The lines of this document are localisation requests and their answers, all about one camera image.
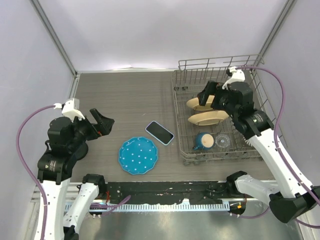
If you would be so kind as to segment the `phone with light blue case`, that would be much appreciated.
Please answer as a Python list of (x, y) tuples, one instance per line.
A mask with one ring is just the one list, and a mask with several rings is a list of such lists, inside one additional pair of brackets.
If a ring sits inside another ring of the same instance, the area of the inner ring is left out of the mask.
[(157, 139), (164, 146), (168, 146), (174, 139), (174, 134), (156, 121), (151, 121), (145, 131)]

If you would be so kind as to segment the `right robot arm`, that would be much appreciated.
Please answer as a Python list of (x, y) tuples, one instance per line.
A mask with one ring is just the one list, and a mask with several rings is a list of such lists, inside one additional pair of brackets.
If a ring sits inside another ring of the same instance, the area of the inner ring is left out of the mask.
[(197, 94), (204, 106), (210, 95), (211, 107), (225, 111), (235, 129), (254, 147), (274, 176), (277, 187), (238, 171), (227, 177), (226, 193), (233, 198), (246, 194), (269, 206), (273, 215), (288, 223), (312, 210), (320, 202), (320, 187), (313, 185), (295, 165), (283, 148), (268, 115), (254, 107), (253, 90), (246, 82), (223, 83), (208, 81)]

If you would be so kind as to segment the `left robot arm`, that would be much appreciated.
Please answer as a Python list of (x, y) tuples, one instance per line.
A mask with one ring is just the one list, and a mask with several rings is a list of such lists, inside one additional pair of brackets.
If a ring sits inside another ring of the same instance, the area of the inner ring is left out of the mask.
[(115, 123), (114, 119), (101, 115), (95, 108), (90, 113), (96, 123), (78, 116), (73, 120), (62, 116), (49, 124), (46, 151), (37, 164), (41, 200), (36, 240), (79, 239), (80, 226), (93, 200), (106, 195), (105, 178), (99, 174), (87, 174), (71, 208), (65, 211), (73, 168), (88, 153), (87, 142), (109, 135)]

